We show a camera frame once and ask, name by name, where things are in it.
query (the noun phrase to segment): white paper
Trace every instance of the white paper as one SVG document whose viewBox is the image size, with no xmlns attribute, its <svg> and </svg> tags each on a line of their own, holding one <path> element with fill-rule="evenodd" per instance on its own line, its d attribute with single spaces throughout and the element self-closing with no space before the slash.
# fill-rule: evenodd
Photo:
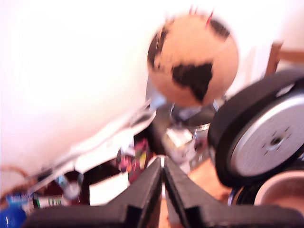
<svg viewBox="0 0 304 228">
<path fill-rule="evenodd" d="M 167 135 L 176 147 L 180 147 L 192 140 L 192 133 L 188 129 L 168 128 Z"/>
<path fill-rule="evenodd" d="M 90 185 L 90 205 L 97 206 L 110 202 L 127 189 L 128 182 L 129 175 L 125 172 Z"/>
</svg>

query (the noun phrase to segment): blue object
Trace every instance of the blue object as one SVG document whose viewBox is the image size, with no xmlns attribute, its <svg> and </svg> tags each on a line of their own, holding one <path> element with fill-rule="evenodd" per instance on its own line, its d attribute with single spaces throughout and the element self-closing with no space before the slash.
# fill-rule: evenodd
<svg viewBox="0 0 304 228">
<path fill-rule="evenodd" d="M 1 228 L 20 228 L 27 216 L 24 210 L 18 207 L 8 207 L 0 211 Z"/>
</svg>

